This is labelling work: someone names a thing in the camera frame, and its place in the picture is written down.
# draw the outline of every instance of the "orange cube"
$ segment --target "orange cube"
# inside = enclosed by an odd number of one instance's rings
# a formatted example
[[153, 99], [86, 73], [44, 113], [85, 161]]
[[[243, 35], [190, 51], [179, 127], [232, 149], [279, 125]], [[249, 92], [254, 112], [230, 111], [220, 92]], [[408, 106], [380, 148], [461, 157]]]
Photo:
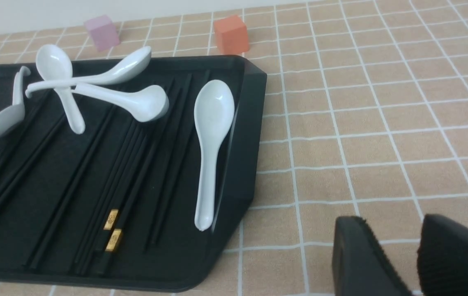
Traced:
[[247, 25], [237, 15], [214, 22], [215, 44], [222, 54], [240, 54], [249, 51]]

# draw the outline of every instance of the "white ceramic spoon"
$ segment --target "white ceramic spoon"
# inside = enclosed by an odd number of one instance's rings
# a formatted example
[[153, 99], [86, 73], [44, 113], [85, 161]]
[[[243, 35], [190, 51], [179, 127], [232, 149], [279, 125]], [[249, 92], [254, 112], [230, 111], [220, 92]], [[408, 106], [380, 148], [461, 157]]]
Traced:
[[219, 147], [234, 120], [234, 97], [227, 84], [212, 80], [203, 86], [196, 99], [194, 121], [201, 146], [198, 202], [194, 223], [207, 230], [214, 219], [215, 171]]
[[26, 66], [22, 66], [20, 71], [14, 76], [12, 105], [0, 111], [0, 137], [9, 133], [24, 120], [23, 77], [30, 74], [31, 71]]
[[148, 86], [139, 92], [126, 93], [87, 83], [78, 83], [72, 92], [115, 104], [130, 112], [139, 122], [147, 122], [164, 116], [170, 105], [161, 86]]
[[[75, 86], [77, 83], [89, 83], [95, 84], [97, 86], [109, 86], [111, 84], [118, 84], [126, 82], [139, 73], [144, 71], [150, 59], [152, 58], [152, 48], [149, 46], [142, 47], [137, 49], [133, 53], [129, 54], [126, 58], [123, 58], [117, 65], [112, 69], [108, 70], [105, 73], [99, 75], [91, 76], [82, 76], [74, 77], [70, 79], [58, 79], [53, 81], [41, 81], [31, 83], [27, 90], [25, 90], [25, 95], [27, 97], [31, 96], [31, 92], [37, 90], [45, 90], [47, 88], [67, 88], [70, 86]], [[71, 60], [68, 56], [60, 56], [60, 61], [64, 67], [71, 67]]]
[[[40, 47], [37, 53], [38, 73], [44, 80], [70, 79], [73, 75], [73, 68], [71, 62], [69, 64], [63, 62], [65, 59], [69, 60], [68, 55], [55, 45], [48, 44]], [[86, 124], [78, 110], [71, 89], [69, 86], [55, 88], [55, 92], [62, 102], [71, 130], [76, 134], [82, 134], [86, 129]]]

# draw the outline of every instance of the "tiled floor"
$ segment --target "tiled floor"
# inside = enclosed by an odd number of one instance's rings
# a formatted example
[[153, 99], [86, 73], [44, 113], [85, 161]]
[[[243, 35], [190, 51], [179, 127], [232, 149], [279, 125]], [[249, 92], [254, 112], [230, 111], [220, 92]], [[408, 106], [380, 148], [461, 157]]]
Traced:
[[[268, 75], [256, 197], [188, 295], [331, 295], [334, 219], [366, 217], [415, 294], [426, 213], [468, 226], [468, 0], [324, 0], [117, 24], [98, 53], [82, 28], [0, 36], [0, 63], [43, 44], [73, 59], [217, 54], [212, 20], [239, 14]], [[0, 296], [153, 295], [0, 283]]]

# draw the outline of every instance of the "pink cube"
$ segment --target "pink cube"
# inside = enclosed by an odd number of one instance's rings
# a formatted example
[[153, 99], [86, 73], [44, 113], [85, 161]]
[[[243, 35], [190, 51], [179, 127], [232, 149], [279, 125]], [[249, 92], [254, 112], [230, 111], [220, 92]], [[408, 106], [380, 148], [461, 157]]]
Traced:
[[115, 25], [107, 15], [92, 18], [84, 22], [93, 43], [98, 51], [102, 52], [121, 44]]

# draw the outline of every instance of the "black tray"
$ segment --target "black tray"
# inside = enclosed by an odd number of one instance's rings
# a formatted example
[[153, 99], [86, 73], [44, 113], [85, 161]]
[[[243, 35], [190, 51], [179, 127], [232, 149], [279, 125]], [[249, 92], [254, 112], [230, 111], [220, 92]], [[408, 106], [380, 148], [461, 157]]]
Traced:
[[[74, 75], [102, 73], [117, 62], [74, 62]], [[24, 65], [32, 71], [25, 77], [25, 89], [41, 79], [34, 64]], [[20, 66], [0, 65], [0, 110], [11, 103]], [[217, 161], [216, 220], [200, 232], [194, 226], [200, 146], [193, 106], [211, 79], [228, 84], [236, 113]], [[76, 95], [86, 122], [83, 135], [70, 130], [52, 90], [25, 100], [24, 122], [0, 138], [0, 158], [5, 158], [0, 192], [6, 192], [0, 204], [0, 281], [177, 292], [205, 279], [254, 197], [266, 74], [239, 56], [153, 58], [138, 77], [110, 88], [135, 92], [152, 84], [166, 90], [170, 110], [169, 116], [150, 123], [138, 123], [119, 107]], [[104, 123], [107, 129], [89, 156], [90, 143]], [[42, 143], [47, 144], [38, 150]], [[131, 153], [122, 154], [114, 169], [125, 148]], [[112, 187], [112, 180], [119, 182]], [[11, 185], [2, 191], [5, 184]], [[104, 206], [104, 197], [113, 199], [112, 204], [119, 198], [130, 201], [137, 189], [123, 238], [109, 254], [104, 248], [111, 232], [103, 233], [102, 226], [113, 207]], [[71, 200], [60, 204], [61, 197]], [[90, 258], [87, 264], [72, 265], [99, 201], [106, 210], [87, 249], [92, 256], [82, 257]], [[61, 218], [54, 220], [56, 228], [49, 226], [53, 217]], [[52, 235], [44, 239], [47, 233]], [[46, 239], [48, 247], [38, 251]]]

